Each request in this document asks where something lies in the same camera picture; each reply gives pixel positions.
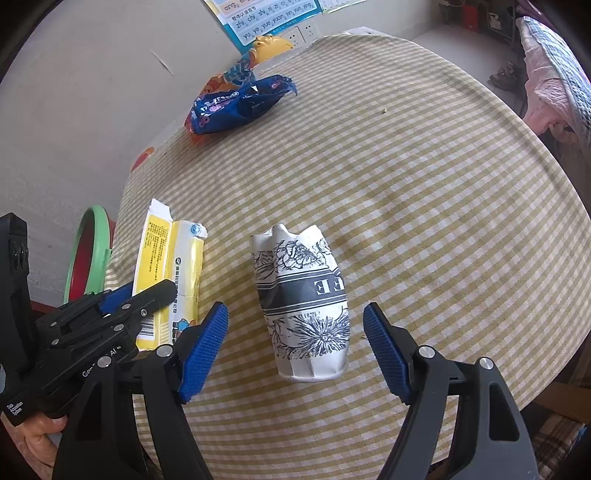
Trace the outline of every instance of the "educational poster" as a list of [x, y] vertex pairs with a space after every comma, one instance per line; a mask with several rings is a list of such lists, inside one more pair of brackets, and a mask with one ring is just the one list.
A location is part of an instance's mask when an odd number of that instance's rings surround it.
[[322, 7], [323, 13], [329, 14], [344, 7], [360, 4], [361, 2], [365, 2], [365, 0], [320, 0], [320, 6]]
[[241, 53], [258, 35], [277, 35], [322, 12], [318, 0], [204, 0]]

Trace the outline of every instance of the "pink blanket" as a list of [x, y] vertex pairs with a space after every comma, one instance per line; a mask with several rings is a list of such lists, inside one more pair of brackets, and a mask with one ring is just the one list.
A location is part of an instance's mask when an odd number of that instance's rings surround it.
[[574, 126], [573, 112], [569, 98], [558, 72], [550, 63], [544, 49], [531, 34], [522, 19], [517, 19], [521, 33], [521, 43], [525, 50], [525, 66], [528, 80], [527, 113], [524, 122], [536, 135], [550, 128], [552, 135], [560, 142], [577, 143], [574, 132], [565, 131], [567, 126]]

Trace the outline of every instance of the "round table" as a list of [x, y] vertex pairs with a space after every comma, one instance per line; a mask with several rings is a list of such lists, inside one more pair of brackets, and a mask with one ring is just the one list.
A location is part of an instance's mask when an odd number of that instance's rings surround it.
[[[197, 144], [180, 128], [131, 173], [105, 286], [132, 280], [152, 197], [207, 227], [199, 313], [223, 301], [230, 329], [185, 412], [213, 476], [377, 476], [407, 409], [363, 335], [370, 301], [448, 359], [494, 359], [525, 406], [591, 326], [591, 222], [555, 159], [487, 88], [409, 41], [327, 37], [265, 73], [298, 96]], [[249, 237], [280, 222], [316, 224], [346, 281], [337, 380], [277, 375]], [[155, 457], [140, 398], [136, 410]], [[453, 420], [450, 401], [434, 460]]]

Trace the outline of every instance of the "crumpled plastic wrapper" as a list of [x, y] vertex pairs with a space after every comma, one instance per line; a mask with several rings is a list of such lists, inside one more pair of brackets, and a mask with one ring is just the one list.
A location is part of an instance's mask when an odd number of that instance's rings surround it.
[[193, 103], [187, 122], [196, 135], [230, 130], [264, 115], [289, 92], [297, 95], [296, 84], [288, 77], [273, 75], [233, 92], [201, 95]]

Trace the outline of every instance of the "food packaging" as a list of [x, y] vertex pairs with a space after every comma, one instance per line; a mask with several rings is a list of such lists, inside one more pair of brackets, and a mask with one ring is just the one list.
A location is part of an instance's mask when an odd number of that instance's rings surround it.
[[296, 84], [288, 77], [273, 75], [244, 84], [238, 90], [197, 97], [187, 117], [191, 132], [211, 134], [246, 125], [267, 113]]
[[[256, 81], [252, 69], [263, 61], [275, 57], [287, 50], [294, 48], [294, 44], [282, 37], [274, 37], [271, 34], [259, 35], [252, 43], [252, 48], [247, 51], [228, 71], [214, 75], [205, 84], [199, 96], [208, 93], [231, 92], [240, 87]], [[185, 119], [184, 126], [193, 134], [193, 141], [197, 142], [198, 135], [191, 126], [192, 110]]]
[[341, 376], [347, 367], [349, 311], [330, 248], [313, 225], [299, 235], [275, 225], [251, 237], [256, 289], [279, 375], [294, 382]]
[[173, 221], [170, 209], [152, 199], [135, 266], [133, 295], [167, 278], [177, 286], [177, 297], [168, 307], [142, 319], [136, 344], [152, 350], [174, 343], [182, 331], [198, 325], [199, 277], [203, 266], [207, 230], [200, 223]]

